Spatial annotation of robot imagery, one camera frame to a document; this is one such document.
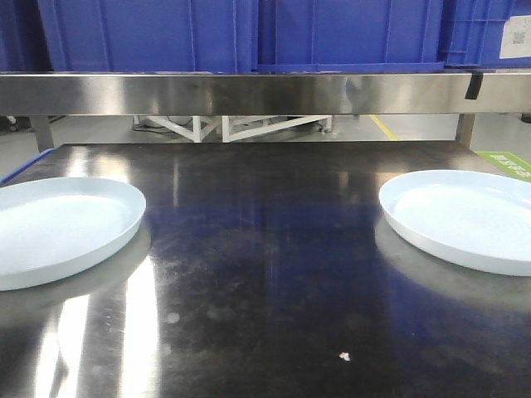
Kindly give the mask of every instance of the floor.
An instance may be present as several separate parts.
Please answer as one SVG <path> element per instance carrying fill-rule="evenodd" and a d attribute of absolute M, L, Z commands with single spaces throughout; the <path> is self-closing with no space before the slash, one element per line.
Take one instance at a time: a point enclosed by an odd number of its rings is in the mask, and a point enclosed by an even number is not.
<path fill-rule="evenodd" d="M 480 114 L 476 118 L 471 149 L 509 151 L 531 161 L 531 124 L 522 123 L 519 114 Z M 318 124 L 306 124 L 247 141 L 356 141 L 454 139 L 457 115 L 336 116 L 331 133 L 321 133 Z M 21 130 L 9 133 L 0 124 L 0 177 L 34 158 L 35 137 L 21 121 Z M 51 125 L 56 145 L 63 143 L 188 143 L 173 133 L 134 131 L 133 117 L 66 117 Z M 221 138 L 211 133 L 205 141 Z"/>

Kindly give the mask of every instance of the blue bin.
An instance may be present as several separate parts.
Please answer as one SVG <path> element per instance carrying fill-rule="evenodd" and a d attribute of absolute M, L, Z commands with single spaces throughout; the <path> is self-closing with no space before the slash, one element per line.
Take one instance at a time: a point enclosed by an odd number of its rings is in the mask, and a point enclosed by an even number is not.
<path fill-rule="evenodd" d="M 248 73 L 256 66 L 257 0 L 39 0 L 39 6 L 55 70 Z"/>
<path fill-rule="evenodd" d="M 443 0 L 261 0 L 258 70 L 433 71 Z"/>
<path fill-rule="evenodd" d="M 0 1 L 0 70 L 50 70 L 37 0 Z"/>
<path fill-rule="evenodd" d="M 531 32 L 507 32 L 504 26 L 514 16 L 530 16 L 529 0 L 445 0 L 440 57 L 447 66 L 529 67 L 529 56 L 518 46 L 531 48 Z"/>

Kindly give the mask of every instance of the white plate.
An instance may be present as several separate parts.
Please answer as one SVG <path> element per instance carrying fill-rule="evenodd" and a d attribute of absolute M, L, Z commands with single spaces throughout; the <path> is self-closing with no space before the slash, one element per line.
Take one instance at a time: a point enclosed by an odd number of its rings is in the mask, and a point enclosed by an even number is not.
<path fill-rule="evenodd" d="M 146 201 L 104 178 L 51 178 L 0 189 L 0 290 L 77 274 L 134 236 Z"/>
<path fill-rule="evenodd" d="M 386 182 L 391 227 L 443 260 L 495 274 L 531 275 L 531 184 L 482 172 L 430 170 Z"/>

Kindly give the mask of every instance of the black tape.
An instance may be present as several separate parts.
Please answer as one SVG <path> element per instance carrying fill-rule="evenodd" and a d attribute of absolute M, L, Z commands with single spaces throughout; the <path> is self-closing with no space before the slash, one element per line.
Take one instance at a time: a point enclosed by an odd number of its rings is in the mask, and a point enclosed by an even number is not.
<path fill-rule="evenodd" d="M 472 73 L 470 77 L 470 84 L 468 85 L 468 90 L 466 91 L 465 99 L 467 100 L 477 100 L 480 95 L 481 85 L 483 84 L 483 74 L 482 73 Z"/>

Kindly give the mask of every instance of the metal shelf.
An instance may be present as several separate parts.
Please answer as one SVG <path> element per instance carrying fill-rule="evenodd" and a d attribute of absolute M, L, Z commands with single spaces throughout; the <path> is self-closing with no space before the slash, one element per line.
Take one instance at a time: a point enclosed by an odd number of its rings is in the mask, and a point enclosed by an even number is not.
<path fill-rule="evenodd" d="M 0 114 L 21 116 L 530 111 L 531 70 L 381 75 L 0 75 Z M 461 122 L 460 136 L 466 142 L 466 130 L 473 120 Z"/>

